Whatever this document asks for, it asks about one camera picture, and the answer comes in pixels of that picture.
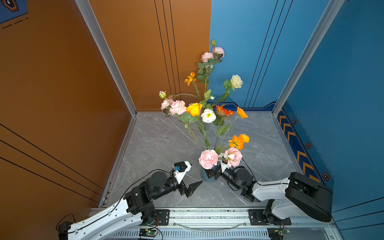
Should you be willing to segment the teal ceramic vase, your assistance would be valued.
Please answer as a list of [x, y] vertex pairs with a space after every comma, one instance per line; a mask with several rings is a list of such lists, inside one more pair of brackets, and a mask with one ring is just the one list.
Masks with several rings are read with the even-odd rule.
[[203, 179], [204, 182], [212, 183], [212, 182], [216, 181], [215, 177], [210, 178], [210, 175], [212, 173], [213, 173], [212, 169], [207, 170], [207, 169], [201, 168], [201, 178]]

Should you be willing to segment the cream rose with leaves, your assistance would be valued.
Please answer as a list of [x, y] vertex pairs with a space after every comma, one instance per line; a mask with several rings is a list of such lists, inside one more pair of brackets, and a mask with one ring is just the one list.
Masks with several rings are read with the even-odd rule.
[[225, 93], [219, 97], [215, 103], [223, 102], [225, 101], [229, 96], [231, 91], [235, 91], [236, 89], [240, 89], [243, 85], [243, 81], [239, 75], [233, 75], [230, 80], [225, 80], [224, 81], [224, 88], [225, 88]]

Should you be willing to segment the pink rose spray with leaves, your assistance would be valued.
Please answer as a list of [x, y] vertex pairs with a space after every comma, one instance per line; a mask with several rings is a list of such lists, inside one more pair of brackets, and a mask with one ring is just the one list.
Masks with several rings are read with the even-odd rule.
[[215, 39], [210, 41], [210, 46], [212, 49], [204, 52], [201, 56], [201, 61], [197, 63], [199, 69], [196, 78], [204, 85], [204, 93], [209, 90], [208, 85], [214, 66], [222, 62], [222, 58], [225, 56], [225, 50], [217, 45]]

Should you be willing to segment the yellow cosmos flower stem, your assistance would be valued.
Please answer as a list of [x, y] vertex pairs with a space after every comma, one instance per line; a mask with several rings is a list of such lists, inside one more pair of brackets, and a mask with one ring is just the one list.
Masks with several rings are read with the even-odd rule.
[[184, 80], [187, 88], [185, 90], [180, 90], [179, 94], [171, 95], [172, 100], [184, 100], [187, 103], [192, 103], [193, 101], [201, 102], [203, 100], [196, 74], [191, 72]]

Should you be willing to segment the pink peony flower stem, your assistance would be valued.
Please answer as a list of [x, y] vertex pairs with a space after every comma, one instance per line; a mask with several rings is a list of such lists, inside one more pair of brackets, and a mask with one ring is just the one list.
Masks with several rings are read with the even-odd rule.
[[[228, 162], [228, 166], [231, 168], [238, 167], [243, 158], [240, 150], [236, 148], [229, 148], [224, 152], [225, 161]], [[219, 154], [214, 150], [205, 150], [199, 157], [200, 165], [207, 170], [212, 169], [214, 166], [220, 166]]]

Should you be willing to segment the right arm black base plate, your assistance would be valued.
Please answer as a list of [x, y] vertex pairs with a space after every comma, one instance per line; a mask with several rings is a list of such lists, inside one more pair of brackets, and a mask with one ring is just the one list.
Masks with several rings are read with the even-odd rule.
[[271, 213], [265, 215], [264, 210], [250, 209], [248, 210], [248, 214], [249, 214], [249, 220], [252, 226], [263, 226], [263, 225], [290, 226], [292, 224], [290, 218], [285, 218], [281, 220]]

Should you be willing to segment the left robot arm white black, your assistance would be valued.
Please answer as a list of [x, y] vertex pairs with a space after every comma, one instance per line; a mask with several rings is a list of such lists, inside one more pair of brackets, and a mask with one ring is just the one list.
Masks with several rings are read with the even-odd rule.
[[109, 208], [77, 223], [66, 221], [58, 225], [59, 239], [105, 240], [123, 229], [150, 225], [158, 216], [153, 200], [175, 191], [190, 197], [202, 183], [198, 181], [186, 187], [174, 176], [157, 171]]

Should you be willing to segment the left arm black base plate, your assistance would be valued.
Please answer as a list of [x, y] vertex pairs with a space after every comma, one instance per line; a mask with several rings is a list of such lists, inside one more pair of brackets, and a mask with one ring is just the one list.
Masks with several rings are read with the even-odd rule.
[[169, 209], [156, 209], [156, 212], [148, 217], [143, 223], [150, 226], [168, 226], [170, 220]]

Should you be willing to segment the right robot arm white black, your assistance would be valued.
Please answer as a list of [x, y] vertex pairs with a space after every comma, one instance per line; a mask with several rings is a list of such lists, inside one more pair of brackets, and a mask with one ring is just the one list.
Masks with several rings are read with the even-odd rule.
[[215, 166], [204, 172], [208, 179], [223, 178], [233, 191], [240, 191], [240, 196], [250, 203], [267, 201], [262, 213], [267, 224], [277, 225], [300, 216], [325, 223], [332, 220], [333, 191], [300, 173], [292, 172], [279, 181], [258, 182], [243, 166], [234, 169]]

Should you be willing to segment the white poppy fuzzy green stem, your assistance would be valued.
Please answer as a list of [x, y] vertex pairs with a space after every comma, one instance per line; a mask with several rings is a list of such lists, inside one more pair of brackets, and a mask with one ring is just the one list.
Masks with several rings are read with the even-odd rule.
[[213, 110], [213, 100], [215, 97], [212, 95], [212, 90], [207, 90], [204, 93], [205, 100], [202, 102], [203, 113], [201, 114], [202, 121], [206, 124], [213, 123], [216, 120], [216, 115]]

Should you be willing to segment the orange gerbera with leaf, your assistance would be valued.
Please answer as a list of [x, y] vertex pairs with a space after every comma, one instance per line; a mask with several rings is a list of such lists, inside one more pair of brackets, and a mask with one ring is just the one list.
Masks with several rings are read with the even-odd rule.
[[226, 110], [225, 105], [216, 105], [216, 120], [213, 122], [215, 126], [218, 127], [216, 132], [216, 141], [215, 141], [215, 151], [220, 153], [223, 148], [223, 142], [226, 137], [226, 134], [229, 132], [230, 128], [234, 124], [234, 121], [229, 122], [229, 118], [235, 113], [231, 110]]

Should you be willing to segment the yellow ranunculus flower stem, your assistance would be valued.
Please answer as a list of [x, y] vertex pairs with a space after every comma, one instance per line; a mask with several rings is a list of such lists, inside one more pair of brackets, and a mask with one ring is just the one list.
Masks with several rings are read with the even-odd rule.
[[187, 107], [187, 113], [191, 115], [191, 117], [188, 119], [188, 122], [187, 122], [187, 129], [188, 129], [188, 132], [191, 135], [191, 137], [193, 137], [196, 140], [198, 145], [200, 147], [203, 147], [202, 144], [200, 143], [200, 141], [198, 140], [198, 138], [196, 137], [196, 135], [194, 134], [192, 127], [191, 127], [192, 123], [197, 123], [198, 129], [204, 137], [206, 148], [208, 149], [210, 147], [210, 143], [207, 139], [207, 133], [205, 131], [205, 127], [203, 126], [203, 123], [200, 120], [200, 113], [201, 113], [202, 107], [203, 107], [203, 105], [199, 104], [199, 103], [194, 103], [194, 104], [189, 105]]

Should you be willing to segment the small pink rose spray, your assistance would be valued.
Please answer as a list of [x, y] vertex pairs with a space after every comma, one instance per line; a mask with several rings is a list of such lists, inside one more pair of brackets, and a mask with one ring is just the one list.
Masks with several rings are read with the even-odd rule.
[[[167, 95], [167, 93], [164, 91], [159, 92], [159, 97], [163, 100], [163, 102], [161, 103], [161, 110], [166, 114], [166, 117], [169, 117], [169, 116], [176, 117], [181, 123], [183, 123], [184, 127], [187, 129], [187, 122], [188, 122], [188, 119], [191, 117], [191, 115], [187, 113], [187, 107], [189, 105], [187, 106], [183, 100], [172, 100], [171, 95]], [[203, 150], [207, 150], [206, 146], [205, 147], [203, 146], [201, 148]]]

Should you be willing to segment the orange flower stem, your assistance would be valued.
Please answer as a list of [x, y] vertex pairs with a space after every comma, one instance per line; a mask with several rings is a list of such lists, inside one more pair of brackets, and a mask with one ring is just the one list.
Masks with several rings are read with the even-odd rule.
[[[242, 108], [237, 107], [236, 117], [232, 121], [234, 121], [234, 124], [235, 124], [237, 119], [239, 119], [239, 118], [247, 119], [248, 117], [249, 116], [246, 114], [246, 112]], [[223, 142], [223, 148], [222, 148], [220, 153], [223, 153], [228, 148], [236, 148], [236, 149], [241, 151], [244, 148], [244, 144], [248, 143], [249, 141], [250, 141], [250, 138], [247, 135], [245, 135], [245, 134], [240, 134], [238, 136], [237, 135], [233, 135], [232, 138], [228, 141], [227, 144], [224, 144], [224, 142]]]

